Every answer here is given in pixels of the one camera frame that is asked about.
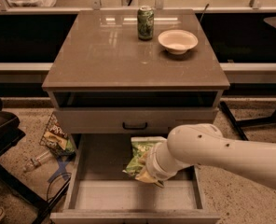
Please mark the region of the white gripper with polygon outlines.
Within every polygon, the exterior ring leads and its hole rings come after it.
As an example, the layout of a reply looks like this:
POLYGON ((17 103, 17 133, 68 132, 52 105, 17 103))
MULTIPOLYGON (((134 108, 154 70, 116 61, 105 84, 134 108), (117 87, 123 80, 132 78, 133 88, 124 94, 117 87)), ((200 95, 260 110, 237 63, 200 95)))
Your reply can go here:
POLYGON ((143 168, 135 179, 163 188, 161 181, 168 180, 176 174, 174 158, 170 154, 151 149, 147 155, 146 169, 143 168))

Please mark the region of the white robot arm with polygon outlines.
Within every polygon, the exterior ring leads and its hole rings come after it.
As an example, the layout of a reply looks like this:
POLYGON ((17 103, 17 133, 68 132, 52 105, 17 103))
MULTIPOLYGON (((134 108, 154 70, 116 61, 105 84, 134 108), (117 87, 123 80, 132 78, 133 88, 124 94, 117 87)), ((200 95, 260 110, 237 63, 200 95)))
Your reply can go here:
POLYGON ((144 158, 145 166, 136 179, 145 183, 165 181, 187 167, 206 165, 276 189, 276 144, 227 139, 213 124, 177 126, 144 158))

